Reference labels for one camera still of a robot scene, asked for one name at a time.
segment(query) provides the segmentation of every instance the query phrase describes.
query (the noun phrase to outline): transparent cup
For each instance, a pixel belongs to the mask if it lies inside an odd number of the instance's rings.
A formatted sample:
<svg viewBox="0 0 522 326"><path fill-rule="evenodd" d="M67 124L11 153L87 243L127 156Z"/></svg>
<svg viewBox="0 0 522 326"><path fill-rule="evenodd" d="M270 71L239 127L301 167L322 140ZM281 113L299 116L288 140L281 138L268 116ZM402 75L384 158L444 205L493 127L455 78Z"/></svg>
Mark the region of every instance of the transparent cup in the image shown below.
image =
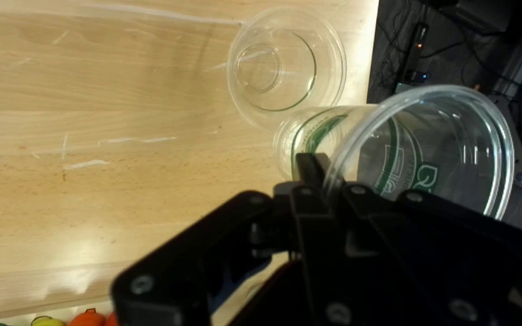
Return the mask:
<svg viewBox="0 0 522 326"><path fill-rule="evenodd" d="M337 107L288 120L277 136L279 167L295 153L330 156L324 194L340 180L395 200L406 189L431 192L500 220L513 185L514 149L498 109L456 86L420 87L371 107Z"/></svg>
<svg viewBox="0 0 522 326"><path fill-rule="evenodd" d="M226 80L241 116L275 129L292 113L339 102L344 49L319 15L297 8L263 11L232 42Z"/></svg>

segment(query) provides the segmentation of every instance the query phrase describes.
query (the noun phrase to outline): screw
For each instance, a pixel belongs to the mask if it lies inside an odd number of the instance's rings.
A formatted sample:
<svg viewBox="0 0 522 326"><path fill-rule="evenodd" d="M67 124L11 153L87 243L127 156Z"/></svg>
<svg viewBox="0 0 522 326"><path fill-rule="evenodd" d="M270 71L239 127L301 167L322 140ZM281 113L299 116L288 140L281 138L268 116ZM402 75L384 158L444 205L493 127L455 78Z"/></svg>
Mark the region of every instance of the screw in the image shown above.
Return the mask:
<svg viewBox="0 0 522 326"><path fill-rule="evenodd" d="M301 189L299 192L301 192L302 196L311 196L311 194L313 194L311 189Z"/></svg>
<svg viewBox="0 0 522 326"><path fill-rule="evenodd" d="M467 303L467 301L453 299L453 301L449 301L447 308L460 321L467 321L467 323L476 323L478 321L476 308L471 303Z"/></svg>
<svg viewBox="0 0 522 326"><path fill-rule="evenodd" d="M351 323L351 312L346 305L340 303L330 303L326 308L326 317L331 325L350 325Z"/></svg>
<svg viewBox="0 0 522 326"><path fill-rule="evenodd" d="M132 281L130 292L136 296L143 296L143 294L150 292L152 287L154 287L154 279L150 276L139 276Z"/></svg>
<svg viewBox="0 0 522 326"><path fill-rule="evenodd" d="M364 187L351 187L350 192L355 194L355 196L364 196L366 189Z"/></svg>
<svg viewBox="0 0 522 326"><path fill-rule="evenodd" d="M408 198L408 201L413 201L413 203L422 203L424 201L424 198L420 194L417 194L417 192L408 192L406 198Z"/></svg>

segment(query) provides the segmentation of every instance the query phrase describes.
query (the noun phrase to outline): green label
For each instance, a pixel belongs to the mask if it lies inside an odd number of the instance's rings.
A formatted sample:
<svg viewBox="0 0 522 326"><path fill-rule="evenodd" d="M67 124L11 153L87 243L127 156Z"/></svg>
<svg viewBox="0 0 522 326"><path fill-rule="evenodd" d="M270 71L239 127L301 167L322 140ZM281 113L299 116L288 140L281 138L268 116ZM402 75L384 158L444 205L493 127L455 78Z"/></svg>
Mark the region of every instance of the green label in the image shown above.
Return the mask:
<svg viewBox="0 0 522 326"><path fill-rule="evenodd" d="M422 163L417 169L415 180L411 189L422 191L422 192L433 192L438 182L438 167Z"/></svg>
<svg viewBox="0 0 522 326"><path fill-rule="evenodd" d="M393 167L386 178L386 183L382 185L382 196L391 196L393 192L400 191L402 183L402 171L404 171L404 151L397 149L397 156L393 158Z"/></svg>
<svg viewBox="0 0 522 326"><path fill-rule="evenodd" d="M348 115L331 116L315 127L310 138L304 144L306 153L315 153L321 142L346 118Z"/></svg>
<svg viewBox="0 0 522 326"><path fill-rule="evenodd" d="M388 120L388 131L389 131L389 145L384 147L382 173L379 182L375 183L375 192L386 196L389 196L395 191L397 180L391 180L391 176L397 174L395 171L398 158L404 158L404 151L398 147L402 133L393 120Z"/></svg>

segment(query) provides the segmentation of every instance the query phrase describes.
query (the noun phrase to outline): black cable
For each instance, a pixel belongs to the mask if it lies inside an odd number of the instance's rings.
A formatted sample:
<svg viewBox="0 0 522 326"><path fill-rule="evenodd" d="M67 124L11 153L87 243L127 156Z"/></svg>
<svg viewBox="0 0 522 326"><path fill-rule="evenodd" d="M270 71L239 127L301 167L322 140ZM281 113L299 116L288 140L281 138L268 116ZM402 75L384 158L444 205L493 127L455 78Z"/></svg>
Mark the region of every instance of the black cable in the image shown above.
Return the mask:
<svg viewBox="0 0 522 326"><path fill-rule="evenodd" d="M397 31L393 42L397 42L397 38L402 35L402 26L406 26L409 20L413 0L404 0L402 8L406 8L406 11L400 11L402 15L393 19L393 31Z"/></svg>
<svg viewBox="0 0 522 326"><path fill-rule="evenodd" d="M380 24L377 22L377 28L380 29L380 33L384 35L386 42L398 53L406 53L402 48L398 48L393 38L389 37L389 31Z"/></svg>
<svg viewBox="0 0 522 326"><path fill-rule="evenodd" d="M464 33L464 28L462 28L456 20L451 20L451 19L449 19L449 22L453 22L453 24L458 28L458 31L460 31L460 35L462 35L462 38L464 38L466 49L469 51L469 55L478 62L478 66L480 66L485 73L489 73L489 75L493 75L493 77L496 77L496 78L500 78L500 80L504 80L504 82L507 82L507 84L522 86L520 82L516 82L516 80L513 80L513 78L507 78L507 77L500 75L496 69L493 69L491 66L487 66L487 64L478 57L478 53L476 53L476 49L473 48L471 40L467 40L467 37L466 37L466 33Z"/></svg>
<svg viewBox="0 0 522 326"><path fill-rule="evenodd" d="M388 29L386 29L382 24L379 24L379 29L380 29L380 33L384 35L384 38L386 38L388 44L389 44L391 40L389 40ZM460 48L460 46L464 46L464 44L466 44L466 40L453 42L453 44L444 46L444 48L440 48L440 49L437 49L437 51L431 51L431 53L427 53L427 55L420 55L420 60L427 60L427 58L431 58L431 57L438 57L438 55L442 55L442 53L446 53L446 51L449 51L449 49ZM395 51L398 51L398 53L408 53L406 49L398 48L397 44L389 44L389 46L391 46Z"/></svg>
<svg viewBox="0 0 522 326"><path fill-rule="evenodd" d="M422 22L427 24L427 4L422 2L422 8L424 8L424 11L422 11Z"/></svg>

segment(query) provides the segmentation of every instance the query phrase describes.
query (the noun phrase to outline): wood grain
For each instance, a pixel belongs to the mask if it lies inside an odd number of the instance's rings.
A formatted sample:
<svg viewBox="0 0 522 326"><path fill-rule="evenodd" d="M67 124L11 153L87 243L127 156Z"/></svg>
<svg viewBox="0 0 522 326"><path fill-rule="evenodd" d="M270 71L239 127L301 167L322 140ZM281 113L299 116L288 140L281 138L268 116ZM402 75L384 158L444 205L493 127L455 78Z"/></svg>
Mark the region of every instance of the wood grain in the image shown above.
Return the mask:
<svg viewBox="0 0 522 326"><path fill-rule="evenodd" d="M230 196L282 180L224 78L243 22L277 4L0 0L0 316L101 297ZM364 104L377 2L286 4L339 31L342 104Z"/></svg>

